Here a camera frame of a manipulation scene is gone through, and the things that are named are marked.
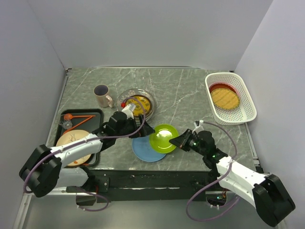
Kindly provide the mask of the blue plastic plate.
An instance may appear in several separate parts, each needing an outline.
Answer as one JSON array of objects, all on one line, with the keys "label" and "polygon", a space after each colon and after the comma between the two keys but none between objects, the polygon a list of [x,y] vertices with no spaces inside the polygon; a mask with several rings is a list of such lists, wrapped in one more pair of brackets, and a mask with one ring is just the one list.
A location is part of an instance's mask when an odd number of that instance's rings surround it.
[{"label": "blue plastic plate", "polygon": [[139,137],[132,140],[134,154],[144,162],[157,162],[165,157],[165,154],[155,151],[149,142],[149,137]]}]

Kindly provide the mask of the lime green plate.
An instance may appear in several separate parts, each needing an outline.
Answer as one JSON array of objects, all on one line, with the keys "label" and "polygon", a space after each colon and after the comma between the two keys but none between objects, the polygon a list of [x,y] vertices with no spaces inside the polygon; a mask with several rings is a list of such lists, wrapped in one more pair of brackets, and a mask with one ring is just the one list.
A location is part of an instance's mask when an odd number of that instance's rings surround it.
[{"label": "lime green plate", "polygon": [[172,152],[176,146],[169,141],[179,136],[177,129],[170,124],[160,124],[154,130],[155,133],[149,136],[152,149],[161,154]]}]

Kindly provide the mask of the yellow patterned plate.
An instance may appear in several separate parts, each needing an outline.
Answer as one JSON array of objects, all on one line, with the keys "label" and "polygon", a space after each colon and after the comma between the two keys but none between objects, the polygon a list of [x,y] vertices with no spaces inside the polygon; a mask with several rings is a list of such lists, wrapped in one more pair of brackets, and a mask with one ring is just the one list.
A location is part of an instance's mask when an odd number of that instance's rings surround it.
[{"label": "yellow patterned plate", "polygon": [[152,109],[151,101],[142,95],[134,95],[133,99],[128,99],[125,104],[135,104],[136,108],[133,111],[133,116],[135,117],[143,115],[143,112],[145,112],[145,115],[148,116]]}]

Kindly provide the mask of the woven bamboo plate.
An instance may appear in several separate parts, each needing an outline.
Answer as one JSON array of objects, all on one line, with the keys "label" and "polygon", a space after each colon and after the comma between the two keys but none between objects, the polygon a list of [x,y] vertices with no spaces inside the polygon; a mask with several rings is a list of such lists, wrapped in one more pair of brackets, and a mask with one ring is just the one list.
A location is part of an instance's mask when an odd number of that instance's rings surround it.
[{"label": "woven bamboo plate", "polygon": [[240,105],[239,96],[227,88],[214,89],[211,92],[211,98],[215,106],[225,110],[232,110]]}]

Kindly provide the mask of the red-brown scalloped plate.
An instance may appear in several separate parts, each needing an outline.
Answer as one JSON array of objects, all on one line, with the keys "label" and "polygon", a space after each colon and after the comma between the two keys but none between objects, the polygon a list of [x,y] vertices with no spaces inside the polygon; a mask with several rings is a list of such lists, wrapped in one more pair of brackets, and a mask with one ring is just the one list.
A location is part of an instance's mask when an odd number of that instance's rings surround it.
[{"label": "red-brown scalloped plate", "polygon": [[225,82],[216,82],[213,83],[209,86],[209,92],[211,93],[212,91],[214,91],[215,89],[229,89],[231,91],[233,91],[234,93],[236,93],[238,96],[240,96],[238,90],[231,84],[229,83],[225,83]]}]

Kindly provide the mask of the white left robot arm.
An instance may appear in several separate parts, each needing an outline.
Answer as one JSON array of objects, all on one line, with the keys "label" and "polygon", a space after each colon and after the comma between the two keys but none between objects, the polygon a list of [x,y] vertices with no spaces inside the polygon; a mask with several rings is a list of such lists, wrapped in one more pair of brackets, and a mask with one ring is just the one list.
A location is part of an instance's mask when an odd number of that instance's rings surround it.
[{"label": "white left robot arm", "polygon": [[78,187],[88,192],[96,185],[95,175],[86,167],[67,168],[68,164],[108,149],[118,138],[146,137],[154,132],[143,116],[140,116],[140,124],[137,125],[126,111],[117,111],[108,122],[80,140],[51,148],[40,145],[19,171],[24,181],[23,191],[38,198],[58,187]]}]

